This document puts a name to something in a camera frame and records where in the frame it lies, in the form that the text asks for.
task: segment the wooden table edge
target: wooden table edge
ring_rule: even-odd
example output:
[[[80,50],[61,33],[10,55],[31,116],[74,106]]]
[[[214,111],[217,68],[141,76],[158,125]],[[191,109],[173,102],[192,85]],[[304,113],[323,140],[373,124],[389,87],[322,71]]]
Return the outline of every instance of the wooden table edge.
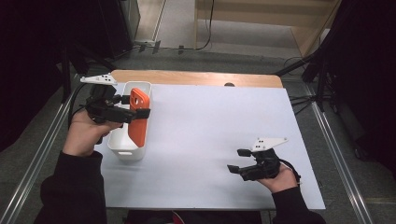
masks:
[[[215,72],[163,71],[163,70],[114,70],[111,75],[118,82],[147,81],[152,84],[283,88],[276,75],[232,74]]]

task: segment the person's right hand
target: person's right hand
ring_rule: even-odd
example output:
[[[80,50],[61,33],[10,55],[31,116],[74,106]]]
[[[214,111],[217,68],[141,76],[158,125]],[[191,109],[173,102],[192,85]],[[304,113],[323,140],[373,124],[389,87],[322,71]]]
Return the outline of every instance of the person's right hand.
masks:
[[[110,121],[97,124],[90,119],[86,110],[79,111],[73,117],[63,152],[71,156],[90,156],[100,137],[106,136],[121,125]]]
[[[272,193],[298,186],[293,171],[283,163],[280,163],[279,174],[275,178],[258,179],[257,181],[271,190]]]

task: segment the orange object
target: orange object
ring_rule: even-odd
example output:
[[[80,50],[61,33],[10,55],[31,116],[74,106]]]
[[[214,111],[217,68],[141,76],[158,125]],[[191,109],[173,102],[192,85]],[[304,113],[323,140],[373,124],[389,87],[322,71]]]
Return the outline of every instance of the orange object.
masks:
[[[131,90],[129,105],[132,110],[149,108],[149,97],[138,88],[133,88]],[[128,125],[128,135],[138,147],[145,145],[147,126],[147,119],[134,119]]]

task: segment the white plastic bracket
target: white plastic bracket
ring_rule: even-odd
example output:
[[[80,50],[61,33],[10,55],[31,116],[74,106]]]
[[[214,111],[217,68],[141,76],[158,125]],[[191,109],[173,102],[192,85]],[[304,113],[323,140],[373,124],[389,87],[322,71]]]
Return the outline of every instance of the white plastic bracket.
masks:
[[[82,77],[80,82],[102,85],[117,85],[116,79],[110,73],[96,77]]]
[[[280,144],[283,144],[285,142],[289,141],[288,138],[258,138],[256,142],[254,142],[253,147],[251,148],[252,152],[257,152],[257,151],[264,151],[268,150],[270,148],[279,146]]]

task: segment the cable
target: cable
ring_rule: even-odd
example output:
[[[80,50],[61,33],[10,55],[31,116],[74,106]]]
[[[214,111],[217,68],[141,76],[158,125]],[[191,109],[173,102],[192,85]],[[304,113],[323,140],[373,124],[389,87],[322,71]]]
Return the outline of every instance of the cable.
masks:
[[[291,57],[291,58],[288,58],[288,59],[283,63],[283,68],[286,67],[286,63],[287,63],[288,61],[290,61],[291,59],[300,59],[301,62],[307,63],[307,62],[305,62],[305,61],[303,60],[302,57]],[[288,72],[288,74],[291,75],[291,76],[297,76],[297,74],[292,74],[292,73],[290,73],[290,72]]]
[[[79,91],[81,91],[81,89],[85,86],[85,84],[86,83],[81,83],[81,84],[79,84],[79,86],[76,88],[76,90],[73,92],[73,95],[72,95],[72,98],[70,99],[70,106],[69,106],[69,111],[68,111],[68,113],[67,113],[67,128],[70,128],[70,125],[72,124],[72,119],[73,119],[73,116],[76,114],[76,112],[75,113],[73,113],[73,105],[74,105],[74,103],[75,103],[75,101],[76,101],[76,98],[77,98],[77,95],[78,95],[78,93],[79,93]]]
[[[311,104],[312,104],[312,101],[309,101],[309,103],[306,104],[303,108],[301,108],[299,111],[295,112],[295,113],[294,113],[294,116],[300,114],[300,112],[302,112],[304,109],[306,109],[306,108],[307,108],[309,105],[311,105]]]
[[[146,48],[148,48],[148,49],[170,49],[170,50],[181,50],[181,51],[196,51],[196,50],[201,50],[201,49],[206,48],[207,45],[210,43],[210,40],[212,37],[212,21],[213,21],[214,6],[215,6],[215,0],[212,0],[212,7],[210,9],[209,28],[208,28],[209,37],[206,40],[206,43],[203,47],[198,48],[198,49],[175,49],[175,48],[156,48],[156,47],[152,47],[152,46],[146,46]]]

